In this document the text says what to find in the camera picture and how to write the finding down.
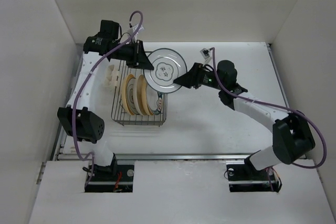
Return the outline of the white plate green rim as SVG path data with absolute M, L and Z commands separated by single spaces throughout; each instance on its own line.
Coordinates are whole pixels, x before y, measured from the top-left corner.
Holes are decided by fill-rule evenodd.
M 148 55 L 153 70 L 143 70 L 147 84 L 159 93 L 174 93 L 182 86 L 174 80 L 187 73 L 183 57 L 175 50 L 160 48 Z

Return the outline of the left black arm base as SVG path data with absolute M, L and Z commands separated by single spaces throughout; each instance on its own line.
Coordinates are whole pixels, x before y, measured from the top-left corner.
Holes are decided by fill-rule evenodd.
M 84 185 L 86 193 L 133 192 L 134 164 L 118 164 L 116 155 L 108 166 L 89 164 L 82 170 L 86 172 Z

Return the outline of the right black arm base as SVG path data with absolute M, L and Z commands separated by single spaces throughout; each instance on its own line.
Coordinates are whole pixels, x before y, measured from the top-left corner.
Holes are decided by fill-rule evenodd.
M 231 193 L 278 193 L 282 188 L 282 180 L 273 168 L 252 170 L 245 164 L 228 163 L 224 177 Z

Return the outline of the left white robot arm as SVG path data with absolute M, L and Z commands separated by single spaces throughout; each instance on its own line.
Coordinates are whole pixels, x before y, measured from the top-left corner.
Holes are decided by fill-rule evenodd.
M 115 59 L 130 68 L 154 69 L 143 42 L 136 39 L 143 25 L 131 26 L 125 41 L 121 41 L 120 29 L 119 23 L 102 20 L 99 32 L 87 38 L 76 86 L 66 106 L 57 112 L 60 124 L 74 140 L 78 157 L 82 161 L 92 160 L 94 168 L 99 168 L 99 174 L 105 180 L 114 179 L 118 172 L 112 164 L 114 153 L 103 139 L 104 120 L 96 111 L 96 97 L 109 62 Z

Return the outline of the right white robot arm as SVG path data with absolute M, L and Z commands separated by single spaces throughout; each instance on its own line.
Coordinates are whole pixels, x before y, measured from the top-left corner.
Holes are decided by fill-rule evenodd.
M 256 98 L 237 83 L 237 70 L 228 60 L 222 60 L 215 69 L 195 63 L 175 84 L 186 88 L 202 85 L 218 89 L 225 106 L 254 119 L 272 133 L 272 145 L 245 159 L 244 175 L 250 179 L 259 176 L 263 169 L 284 163 L 293 164 L 315 147 L 308 122 L 295 113 L 272 108 L 257 102 Z

